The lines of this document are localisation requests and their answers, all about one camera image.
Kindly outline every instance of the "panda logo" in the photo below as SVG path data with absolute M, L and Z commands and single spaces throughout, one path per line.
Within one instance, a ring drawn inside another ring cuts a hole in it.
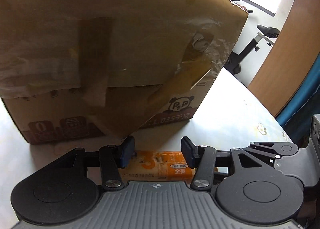
M 184 96 L 184 97 L 180 97 L 180 98 L 172 98 L 169 103 L 170 106 L 168 108 L 168 110 L 164 111 L 164 112 L 176 112 L 176 111 L 182 111 L 188 108 L 191 108 L 190 102 L 194 99 L 195 97 L 192 95 L 190 97 Z

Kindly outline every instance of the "bike seat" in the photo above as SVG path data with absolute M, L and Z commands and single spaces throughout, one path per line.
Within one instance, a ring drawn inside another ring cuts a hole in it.
M 266 27 L 262 25 L 257 25 L 258 30 L 268 38 L 277 38 L 280 34 L 280 30 L 274 27 Z

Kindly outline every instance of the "gray ribbed panel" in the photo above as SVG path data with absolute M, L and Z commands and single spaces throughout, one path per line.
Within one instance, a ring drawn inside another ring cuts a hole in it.
M 206 192 L 189 189 L 184 182 L 130 182 L 117 192 L 106 192 L 94 210 L 74 222 L 51 229 L 253 229 L 231 219 Z M 42 229 L 20 222 L 14 229 Z M 292 221 L 266 229 L 296 229 Z

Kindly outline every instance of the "orange label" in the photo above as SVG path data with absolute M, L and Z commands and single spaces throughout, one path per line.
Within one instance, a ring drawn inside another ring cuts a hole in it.
M 119 169 L 123 181 L 186 181 L 195 173 L 181 152 L 136 151 L 129 165 Z

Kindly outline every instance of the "wooden panel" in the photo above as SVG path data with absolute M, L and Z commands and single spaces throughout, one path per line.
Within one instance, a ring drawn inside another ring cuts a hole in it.
M 320 0 L 294 0 L 279 37 L 248 89 L 276 116 L 320 52 Z

